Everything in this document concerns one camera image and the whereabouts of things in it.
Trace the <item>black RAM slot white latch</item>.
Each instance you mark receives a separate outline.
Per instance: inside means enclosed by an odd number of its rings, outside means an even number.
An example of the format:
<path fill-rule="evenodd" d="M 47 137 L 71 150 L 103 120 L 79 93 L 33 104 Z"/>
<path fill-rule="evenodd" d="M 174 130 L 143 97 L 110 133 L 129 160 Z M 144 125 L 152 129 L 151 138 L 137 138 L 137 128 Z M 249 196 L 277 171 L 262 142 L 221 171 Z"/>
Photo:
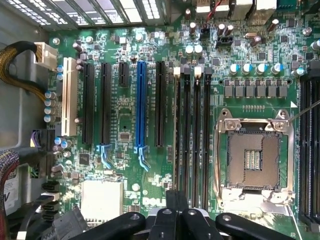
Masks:
<path fill-rule="evenodd" d="M 181 110 L 181 68 L 173 68 L 173 76 L 175 83 L 175 97 L 174 97 L 174 118 L 175 118 L 175 189 L 178 191 L 180 189 L 180 110 Z"/>
<path fill-rule="evenodd" d="M 199 193 L 199 152 L 200 152 L 200 130 L 201 127 L 201 79 L 202 67 L 194 67 L 194 86 L 193 86 L 193 193 L 192 207 L 198 207 Z"/>

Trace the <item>black RAM slot grey latch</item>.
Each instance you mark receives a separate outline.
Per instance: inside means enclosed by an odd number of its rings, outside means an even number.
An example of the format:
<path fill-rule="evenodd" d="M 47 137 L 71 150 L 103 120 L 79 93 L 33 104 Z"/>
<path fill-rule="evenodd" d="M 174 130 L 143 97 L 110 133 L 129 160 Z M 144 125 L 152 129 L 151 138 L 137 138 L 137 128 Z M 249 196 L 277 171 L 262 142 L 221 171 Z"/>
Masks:
<path fill-rule="evenodd" d="M 189 157 L 190 157 L 190 68 L 184 66 L 183 82 L 183 116 L 184 116 L 184 131 L 183 131 L 183 191 L 188 195 L 189 187 Z"/>
<path fill-rule="evenodd" d="M 204 68 L 203 86 L 203 209 L 208 209 L 209 163 L 210 163 L 210 90 L 212 69 Z"/>

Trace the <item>silver chipset heatsink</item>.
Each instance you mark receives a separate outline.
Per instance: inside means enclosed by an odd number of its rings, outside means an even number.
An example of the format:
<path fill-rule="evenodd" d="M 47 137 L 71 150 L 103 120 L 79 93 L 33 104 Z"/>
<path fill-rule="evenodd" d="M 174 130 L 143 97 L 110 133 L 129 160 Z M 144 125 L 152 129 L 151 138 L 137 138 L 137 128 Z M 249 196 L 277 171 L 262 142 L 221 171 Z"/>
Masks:
<path fill-rule="evenodd" d="M 85 180 L 81 184 L 80 211 L 89 222 L 106 222 L 123 214 L 123 183 Z"/>

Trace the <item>silver CPU socket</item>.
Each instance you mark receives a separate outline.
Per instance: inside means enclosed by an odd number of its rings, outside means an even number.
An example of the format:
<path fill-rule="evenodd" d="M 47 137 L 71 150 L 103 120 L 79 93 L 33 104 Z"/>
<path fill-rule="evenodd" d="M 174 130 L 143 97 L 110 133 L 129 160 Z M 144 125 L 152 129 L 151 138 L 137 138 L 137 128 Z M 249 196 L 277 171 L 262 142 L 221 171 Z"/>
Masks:
<path fill-rule="evenodd" d="M 287 110 L 273 118 L 233 117 L 214 127 L 213 190 L 218 207 L 250 219 L 287 216 L 294 193 L 294 127 Z"/>

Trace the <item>black long expansion slot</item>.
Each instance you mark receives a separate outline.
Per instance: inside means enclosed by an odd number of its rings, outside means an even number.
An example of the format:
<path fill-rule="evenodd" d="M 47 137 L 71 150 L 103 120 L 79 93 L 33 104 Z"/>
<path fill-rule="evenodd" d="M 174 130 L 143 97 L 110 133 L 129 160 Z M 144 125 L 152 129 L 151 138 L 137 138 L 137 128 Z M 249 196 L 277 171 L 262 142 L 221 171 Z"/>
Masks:
<path fill-rule="evenodd" d="M 155 139 L 156 147 L 164 146 L 165 103 L 166 103 L 166 64 L 164 61 L 156 62 L 155 75 Z"/>
<path fill-rule="evenodd" d="M 95 68 L 91 63 L 83 66 L 82 142 L 93 143 L 95 105 Z"/>

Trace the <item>black expansion slot blue latch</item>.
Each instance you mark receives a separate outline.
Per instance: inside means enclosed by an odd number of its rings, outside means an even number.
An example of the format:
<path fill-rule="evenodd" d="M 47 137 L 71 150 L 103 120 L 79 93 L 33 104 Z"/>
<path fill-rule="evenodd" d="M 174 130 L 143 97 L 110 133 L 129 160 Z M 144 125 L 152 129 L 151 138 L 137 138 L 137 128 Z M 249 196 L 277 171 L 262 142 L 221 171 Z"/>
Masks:
<path fill-rule="evenodd" d="M 99 147 L 102 164 L 110 169 L 108 149 L 111 147 L 111 95 L 112 95 L 112 66 L 102 63 L 100 67 L 100 104 L 99 112 Z"/>

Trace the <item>short black expansion slot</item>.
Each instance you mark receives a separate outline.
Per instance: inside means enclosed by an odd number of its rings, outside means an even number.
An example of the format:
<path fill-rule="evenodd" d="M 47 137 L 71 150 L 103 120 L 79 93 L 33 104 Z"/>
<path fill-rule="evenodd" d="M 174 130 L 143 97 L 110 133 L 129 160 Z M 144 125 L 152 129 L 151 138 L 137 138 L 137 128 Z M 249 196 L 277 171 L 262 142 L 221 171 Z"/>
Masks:
<path fill-rule="evenodd" d="M 127 62 L 118 64 L 118 85 L 127 88 L 129 86 L 130 68 Z"/>

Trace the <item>white labelled drive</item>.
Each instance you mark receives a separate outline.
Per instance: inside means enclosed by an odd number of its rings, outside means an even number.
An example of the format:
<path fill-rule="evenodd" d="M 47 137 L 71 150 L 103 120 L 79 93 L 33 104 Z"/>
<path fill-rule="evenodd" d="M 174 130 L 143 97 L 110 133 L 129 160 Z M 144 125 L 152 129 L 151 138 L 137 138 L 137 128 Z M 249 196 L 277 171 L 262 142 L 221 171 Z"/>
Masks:
<path fill-rule="evenodd" d="M 19 170 L 13 170 L 4 184 L 4 205 L 7 215 L 14 213 L 20 207 Z"/>

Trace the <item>white PCI expansion slot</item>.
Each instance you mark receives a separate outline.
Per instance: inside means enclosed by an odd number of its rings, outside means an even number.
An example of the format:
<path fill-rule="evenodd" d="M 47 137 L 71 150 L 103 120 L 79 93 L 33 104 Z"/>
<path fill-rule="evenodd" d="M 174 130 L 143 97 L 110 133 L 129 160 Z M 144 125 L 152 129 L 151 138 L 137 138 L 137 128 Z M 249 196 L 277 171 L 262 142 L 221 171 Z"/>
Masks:
<path fill-rule="evenodd" d="M 67 137 L 77 134 L 75 118 L 78 103 L 78 71 L 76 66 L 74 58 L 63 58 L 61 135 Z"/>

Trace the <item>thin metal locking lever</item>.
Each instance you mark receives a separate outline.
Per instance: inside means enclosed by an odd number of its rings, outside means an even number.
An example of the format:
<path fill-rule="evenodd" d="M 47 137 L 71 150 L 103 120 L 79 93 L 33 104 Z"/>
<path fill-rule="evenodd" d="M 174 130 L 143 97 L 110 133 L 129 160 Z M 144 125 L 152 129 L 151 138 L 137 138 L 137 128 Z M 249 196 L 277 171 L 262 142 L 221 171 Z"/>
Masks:
<path fill-rule="evenodd" d="M 290 119 L 288 119 L 287 122 L 288 123 L 293 122 L 294 120 L 298 119 L 299 117 L 301 117 L 302 115 L 304 115 L 305 113 L 307 113 L 308 111 L 310 111 L 311 109 L 313 109 L 314 107 L 316 107 L 319 104 L 320 104 L 320 99 L 318 101 L 316 101 L 315 103 L 313 103 L 312 105 L 310 105 L 309 107 L 300 111 L 298 114 L 296 114 L 293 117 L 291 117 Z"/>

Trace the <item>green Dell motherboard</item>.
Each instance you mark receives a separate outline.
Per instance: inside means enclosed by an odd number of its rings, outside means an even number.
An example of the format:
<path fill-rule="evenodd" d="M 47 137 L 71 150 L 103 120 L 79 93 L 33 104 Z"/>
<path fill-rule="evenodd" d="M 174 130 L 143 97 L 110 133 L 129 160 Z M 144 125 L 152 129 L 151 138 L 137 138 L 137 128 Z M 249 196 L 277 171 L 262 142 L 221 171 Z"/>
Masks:
<path fill-rule="evenodd" d="M 214 130 L 222 109 L 235 118 L 274 118 L 281 109 L 289 118 L 300 110 L 300 78 L 310 81 L 312 104 L 320 100 L 320 0 L 211 0 L 209 10 L 196 15 L 193 7 L 182 8 L 176 21 L 166 26 L 77 30 L 52 39 L 58 50 L 58 70 L 49 80 L 57 95 L 55 106 L 47 108 L 45 119 L 55 130 L 54 152 L 59 177 L 60 212 L 80 209 L 82 182 L 101 180 L 123 183 L 123 214 L 148 216 L 166 207 L 166 192 L 175 188 L 175 77 L 180 67 L 180 166 L 179 191 L 184 192 L 184 66 L 190 68 L 189 208 L 205 211 L 214 220 L 229 213 L 217 204 L 213 189 Z M 75 136 L 62 136 L 63 58 L 76 60 L 78 71 Z M 147 109 L 145 161 L 135 152 L 137 63 L 147 64 Z M 166 70 L 164 146 L 155 146 L 156 62 Z M 119 86 L 119 63 L 129 65 L 129 86 Z M 83 70 L 94 66 L 93 142 L 83 143 Z M 110 148 L 106 168 L 101 160 L 99 135 L 101 64 L 111 64 Z M 192 207 L 194 68 L 202 67 L 200 88 L 200 137 L 198 206 Z M 203 209 L 203 126 L 205 67 L 212 69 L 210 82 L 208 209 Z M 265 214 L 247 220 L 270 228 L 294 240 L 320 240 L 320 224 L 312 217 L 312 109 L 310 113 L 310 212 L 300 215 L 300 117 L 294 128 L 293 191 L 289 214 Z"/>

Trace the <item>white power connector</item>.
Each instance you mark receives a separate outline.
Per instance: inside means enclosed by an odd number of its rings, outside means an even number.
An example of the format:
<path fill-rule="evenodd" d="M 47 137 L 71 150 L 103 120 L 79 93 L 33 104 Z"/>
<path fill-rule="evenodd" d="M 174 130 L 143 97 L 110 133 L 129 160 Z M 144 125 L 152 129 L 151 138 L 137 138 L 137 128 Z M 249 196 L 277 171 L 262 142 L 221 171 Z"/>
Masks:
<path fill-rule="evenodd" d="M 58 51 L 45 42 L 35 42 L 34 44 L 36 53 L 34 54 L 33 63 L 50 71 L 56 71 Z"/>

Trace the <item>grey metal PC case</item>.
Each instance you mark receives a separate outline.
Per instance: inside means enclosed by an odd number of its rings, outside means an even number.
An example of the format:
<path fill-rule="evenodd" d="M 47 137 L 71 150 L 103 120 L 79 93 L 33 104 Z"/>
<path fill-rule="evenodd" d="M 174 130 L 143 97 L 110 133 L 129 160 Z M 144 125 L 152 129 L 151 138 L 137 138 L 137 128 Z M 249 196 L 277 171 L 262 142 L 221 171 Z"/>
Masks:
<path fill-rule="evenodd" d="M 47 152 L 31 140 L 33 130 L 54 130 L 46 120 L 57 98 L 49 87 L 58 72 L 52 39 L 78 30 L 168 26 L 181 9 L 192 7 L 199 16 L 211 1 L 0 0 L 0 240 L 56 240 L 53 222 L 65 214 L 61 189 L 54 187 L 59 182 L 52 174 L 58 163 L 54 148 Z M 56 71 L 34 64 L 35 42 L 57 50 Z M 7 215 L 4 187 L 15 169 L 20 206 Z"/>

